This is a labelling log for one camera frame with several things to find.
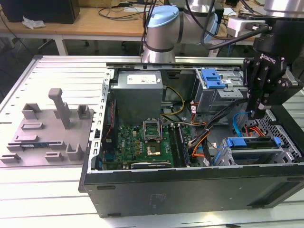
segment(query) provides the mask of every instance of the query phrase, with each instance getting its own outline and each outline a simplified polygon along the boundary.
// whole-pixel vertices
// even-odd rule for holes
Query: white paper
[[[156,75],[128,75],[127,84],[131,84],[131,85],[157,84]]]
[[[224,15],[225,16],[233,16],[236,15],[237,13],[233,11],[232,8],[224,8]]]
[[[30,20],[27,19],[23,16],[23,22],[22,24],[24,24],[26,27],[30,28],[30,29],[34,29],[34,28],[41,28],[41,27],[45,27],[46,25],[44,24],[43,21],[41,20]]]

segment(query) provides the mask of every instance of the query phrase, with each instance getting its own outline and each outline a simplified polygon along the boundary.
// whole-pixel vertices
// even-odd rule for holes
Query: computer tower
[[[78,0],[0,0],[3,12],[10,22],[30,20],[73,24],[80,12]]]

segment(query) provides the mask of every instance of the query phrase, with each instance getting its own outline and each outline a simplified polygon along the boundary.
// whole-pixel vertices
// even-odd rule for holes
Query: computer case side panel
[[[298,165],[85,175],[101,217],[271,208],[304,187]]]

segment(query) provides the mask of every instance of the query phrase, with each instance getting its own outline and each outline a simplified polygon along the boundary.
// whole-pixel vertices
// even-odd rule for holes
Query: black cable
[[[0,95],[3,97],[3,99],[5,98],[5,96],[4,96],[3,92],[2,92],[2,90],[0,90]]]
[[[258,13],[261,15],[261,13],[254,11],[244,0],[240,0],[240,1],[250,13],[252,14]]]
[[[300,73],[298,79],[300,79],[300,77],[302,77],[303,73],[304,73],[304,70],[302,70],[302,72]]]
[[[187,8],[188,8],[188,11],[189,11],[189,13],[190,13],[192,19],[195,21],[195,23],[196,23],[202,30],[204,30],[204,27],[200,24],[200,22],[196,19],[196,17],[194,16],[193,12],[191,11],[190,6],[189,6],[189,3],[188,3],[188,0],[186,0],[186,6],[187,6]],[[206,33],[207,33],[208,35],[212,36],[212,37],[215,38],[215,39],[220,39],[220,40],[229,40],[229,39],[231,39],[231,38],[218,37],[218,36],[212,34],[211,32],[209,32],[209,31],[207,31],[207,30],[206,30]]]
[[[155,0],[154,2],[151,2],[151,5],[150,5],[149,11],[148,11],[147,20],[146,20],[145,26],[143,28],[143,33],[142,33],[142,38],[141,38],[141,44],[140,44],[140,47],[139,47],[139,56],[141,56],[141,51],[142,51],[142,46],[143,46],[143,39],[145,39],[145,36],[147,34],[147,28],[148,28],[150,19],[152,17],[152,12],[153,12],[154,7],[156,5],[156,1],[157,0]]]
[[[105,9],[109,9],[108,7],[104,7],[104,8],[101,8],[99,11],[98,11],[98,14],[104,18],[108,18],[108,19],[112,19],[112,20],[116,20],[116,19],[128,19],[130,18],[131,16],[134,16],[134,15],[138,15],[138,14],[141,14],[142,12],[138,12],[138,13],[134,13],[134,14],[130,14],[130,15],[126,15],[126,16],[121,16],[121,17],[109,17],[107,15],[104,15],[101,13],[101,11],[105,10]]]
[[[18,38],[18,37],[16,36],[16,34],[13,33],[12,30],[10,30],[10,28],[8,27],[8,25],[5,23],[5,21],[4,21],[3,17],[2,17],[1,12],[2,12],[2,9],[0,9],[0,18],[1,18],[2,22],[3,22],[3,24],[5,25],[5,27],[8,29],[8,31],[10,31],[10,33],[13,34],[15,38],[17,38],[17,40],[25,47],[25,49],[26,49],[32,56],[34,56],[33,52],[31,52],[30,49],[21,41],[21,39]]]
[[[223,43],[215,44],[215,45],[212,45],[212,46],[207,46],[205,44],[205,42],[204,42],[204,39],[205,39],[205,33],[206,33],[206,30],[207,30],[209,19],[210,19],[211,14],[212,14],[212,9],[213,9],[214,3],[215,3],[215,0],[211,0],[211,5],[210,5],[209,11],[208,11],[208,15],[207,15],[206,20],[205,20],[204,29],[203,29],[203,32],[202,32],[201,37],[200,37],[200,43],[201,43],[201,45],[203,45],[207,50],[214,50],[214,49],[218,49],[218,48],[221,48],[223,46],[226,46],[226,45],[234,44],[234,43],[240,42],[240,41],[242,41],[244,39],[248,39],[250,37],[254,37],[254,36],[256,36],[258,34],[261,34],[263,32],[267,32],[269,30],[268,26],[264,26],[262,28],[258,28],[255,31],[251,31],[249,33],[246,33],[246,34],[244,34],[244,35],[242,35],[240,37],[235,37],[235,38],[232,38],[230,40],[227,40],[227,41],[225,41]]]

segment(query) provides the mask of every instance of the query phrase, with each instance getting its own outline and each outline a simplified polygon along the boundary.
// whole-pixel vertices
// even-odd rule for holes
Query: yellow wire
[[[178,110],[178,111],[176,111],[176,112],[174,112],[174,113],[163,113],[163,114],[161,114],[161,115],[177,115],[177,114],[181,113],[181,112],[184,110],[185,101],[184,101],[184,99],[182,98],[182,96],[180,95],[180,93],[177,92],[175,89],[173,89],[173,88],[170,87],[170,86],[167,86],[167,88],[171,89],[173,92],[175,92],[175,93],[180,97],[180,99],[181,99],[181,101],[182,101],[182,107],[180,108],[180,110]]]

